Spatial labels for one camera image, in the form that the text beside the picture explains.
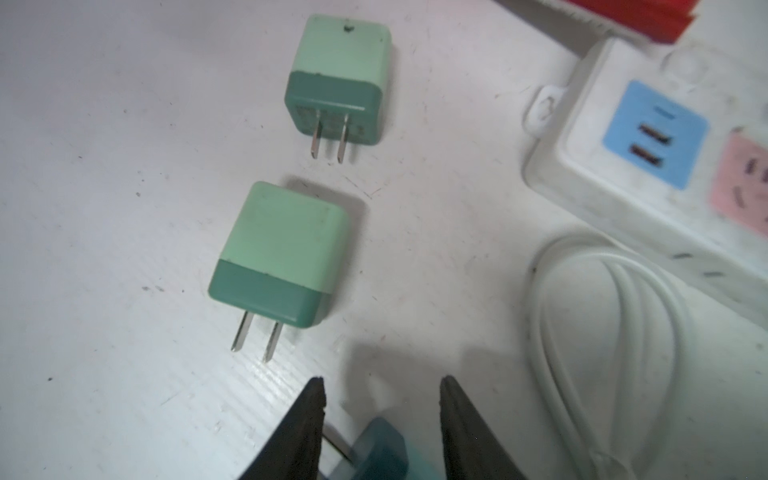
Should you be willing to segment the teal plug adapter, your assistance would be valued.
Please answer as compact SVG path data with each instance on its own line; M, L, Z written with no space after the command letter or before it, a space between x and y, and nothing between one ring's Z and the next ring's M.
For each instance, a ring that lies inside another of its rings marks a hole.
M329 473L320 471L318 479L441 479L420 452L382 417L374 418L352 444L325 424L323 442L340 460Z

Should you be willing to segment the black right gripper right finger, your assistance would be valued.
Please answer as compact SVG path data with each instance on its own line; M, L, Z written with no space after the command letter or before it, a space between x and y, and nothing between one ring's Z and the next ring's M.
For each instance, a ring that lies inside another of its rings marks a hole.
M440 382L440 425L447 479L525 479L455 377Z

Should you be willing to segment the white long power strip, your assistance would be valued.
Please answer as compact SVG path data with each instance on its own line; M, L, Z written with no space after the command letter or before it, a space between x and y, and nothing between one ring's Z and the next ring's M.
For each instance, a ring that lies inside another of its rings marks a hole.
M767 323L767 75L688 41L594 45L523 118L526 184Z

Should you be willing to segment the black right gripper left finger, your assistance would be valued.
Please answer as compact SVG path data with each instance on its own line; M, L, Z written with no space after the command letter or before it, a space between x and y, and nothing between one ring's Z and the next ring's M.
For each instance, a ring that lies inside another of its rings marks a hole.
M240 479L316 479L325 407L323 378L312 377Z

